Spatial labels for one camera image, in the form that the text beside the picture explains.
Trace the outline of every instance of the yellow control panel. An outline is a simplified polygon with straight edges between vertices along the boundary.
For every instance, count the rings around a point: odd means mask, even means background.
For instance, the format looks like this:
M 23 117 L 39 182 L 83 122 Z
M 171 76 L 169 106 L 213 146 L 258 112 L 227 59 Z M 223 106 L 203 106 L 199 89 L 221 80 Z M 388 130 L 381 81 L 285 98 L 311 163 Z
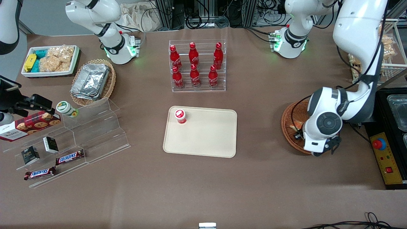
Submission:
M 402 184 L 400 172 L 394 161 L 392 150 L 389 147 L 386 135 L 383 133 L 374 135 L 370 138 L 377 163 L 383 176 L 384 183 L 387 185 Z

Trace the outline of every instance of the red cookie box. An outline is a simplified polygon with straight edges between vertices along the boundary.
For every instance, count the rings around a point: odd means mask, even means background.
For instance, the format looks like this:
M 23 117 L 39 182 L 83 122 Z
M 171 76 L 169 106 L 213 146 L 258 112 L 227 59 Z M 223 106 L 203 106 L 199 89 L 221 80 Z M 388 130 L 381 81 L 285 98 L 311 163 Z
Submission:
M 0 139 L 15 141 L 59 123 L 61 123 L 59 115 L 51 115 L 45 111 L 40 111 L 26 118 L 16 120 L 9 125 L 1 126 Z

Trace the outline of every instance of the red button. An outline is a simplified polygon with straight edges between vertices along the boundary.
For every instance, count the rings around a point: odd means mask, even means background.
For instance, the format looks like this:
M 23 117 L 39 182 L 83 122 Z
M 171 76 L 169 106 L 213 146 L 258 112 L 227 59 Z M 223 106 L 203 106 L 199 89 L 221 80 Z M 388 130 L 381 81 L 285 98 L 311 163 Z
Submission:
M 391 167 L 386 167 L 386 173 L 392 173 L 393 169 Z
M 383 147 L 383 143 L 380 140 L 376 139 L 373 141 L 373 147 L 379 150 Z

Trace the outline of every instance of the brown table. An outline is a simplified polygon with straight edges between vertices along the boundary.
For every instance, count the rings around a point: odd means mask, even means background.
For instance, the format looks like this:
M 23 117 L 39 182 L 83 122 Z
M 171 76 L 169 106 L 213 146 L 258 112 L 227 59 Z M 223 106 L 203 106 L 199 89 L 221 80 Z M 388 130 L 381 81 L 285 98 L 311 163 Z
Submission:
M 227 91 L 172 93 L 168 40 L 219 33 L 228 36 Z M 350 84 L 332 28 L 313 29 L 309 37 L 298 58 L 284 59 L 243 29 L 148 33 L 139 58 L 114 65 L 111 99 L 121 108 L 119 122 L 132 147 L 37 189 L 16 172 L 14 155 L 1 154 L 1 227 L 187 229 L 217 222 L 220 229 L 295 229 L 365 220 L 366 211 L 406 227 L 407 192 L 383 190 L 369 144 L 351 128 L 343 128 L 336 153 L 321 158 L 297 152 L 284 139 L 280 117 L 290 103 L 321 86 Z M 94 35 L 28 36 L 29 47 L 61 44 L 81 48 L 80 66 L 106 59 Z M 71 77 L 18 81 L 24 95 L 71 101 Z M 167 112 L 174 105 L 235 110 L 236 156 L 165 153 Z

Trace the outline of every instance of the blue package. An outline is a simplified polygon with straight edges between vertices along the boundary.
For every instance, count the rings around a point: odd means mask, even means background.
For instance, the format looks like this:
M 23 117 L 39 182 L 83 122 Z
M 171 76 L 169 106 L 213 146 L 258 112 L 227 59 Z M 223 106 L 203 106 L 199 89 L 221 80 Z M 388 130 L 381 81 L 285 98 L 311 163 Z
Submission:
M 35 51 L 35 54 L 37 55 L 37 58 L 40 59 L 40 58 L 45 57 L 45 55 L 47 55 L 47 52 L 48 52 L 48 50 L 43 49 L 43 50 Z
M 39 73 L 39 59 L 34 62 L 34 66 L 31 69 L 32 73 Z

